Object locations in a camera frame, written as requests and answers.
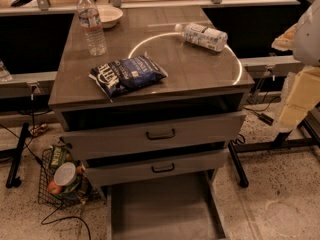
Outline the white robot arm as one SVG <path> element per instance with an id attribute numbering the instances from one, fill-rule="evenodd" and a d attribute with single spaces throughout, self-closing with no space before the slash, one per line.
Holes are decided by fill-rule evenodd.
<path id="1" fill-rule="evenodd" d="M 278 123 L 292 130 L 320 102 L 320 0 L 314 0 L 297 23 L 277 37 L 272 48 L 293 51 L 304 67 L 294 76 Z"/>

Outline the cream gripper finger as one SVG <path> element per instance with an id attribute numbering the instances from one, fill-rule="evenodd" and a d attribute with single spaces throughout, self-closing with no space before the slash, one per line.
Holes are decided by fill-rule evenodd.
<path id="1" fill-rule="evenodd" d="M 296 25 L 292 25 L 283 34 L 275 38 L 271 47 L 279 51 L 292 51 Z"/>
<path id="2" fill-rule="evenodd" d="M 289 72 L 281 98 L 278 123 L 282 129 L 295 129 L 320 102 L 320 68 L 304 66 L 299 73 Z"/>

